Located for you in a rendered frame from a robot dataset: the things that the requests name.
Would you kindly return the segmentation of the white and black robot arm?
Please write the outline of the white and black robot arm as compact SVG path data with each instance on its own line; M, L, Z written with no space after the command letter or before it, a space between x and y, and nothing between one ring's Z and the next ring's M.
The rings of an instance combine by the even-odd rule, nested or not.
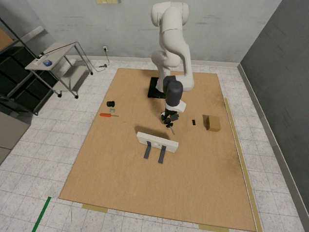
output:
M189 45L183 38L182 26L189 18L189 7L183 2L163 2L152 6L151 20L159 27L159 44L165 51L154 51L152 62L157 66L159 79L156 88L166 94L165 107L183 113L186 103L181 101L182 93L194 87ZM171 76L168 67L177 67L181 59L184 74Z

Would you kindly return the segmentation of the brown cardboard box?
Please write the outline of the brown cardboard box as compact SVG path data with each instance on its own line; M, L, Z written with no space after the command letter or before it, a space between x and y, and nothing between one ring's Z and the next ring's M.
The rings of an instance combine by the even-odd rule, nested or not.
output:
M206 121L207 121L207 131L218 132L221 130L219 117L208 116Z

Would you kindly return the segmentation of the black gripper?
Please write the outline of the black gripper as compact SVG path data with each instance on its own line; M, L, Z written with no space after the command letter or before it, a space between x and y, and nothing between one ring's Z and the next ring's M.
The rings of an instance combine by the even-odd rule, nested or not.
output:
M177 111L171 111L171 110L168 110L168 109L165 108L164 113L161 113L161 119L162 119L162 121L164 122L164 124L165 124L165 122L166 122L167 117L168 117L170 114L173 114L173 113L176 113L176 114L177 114Z

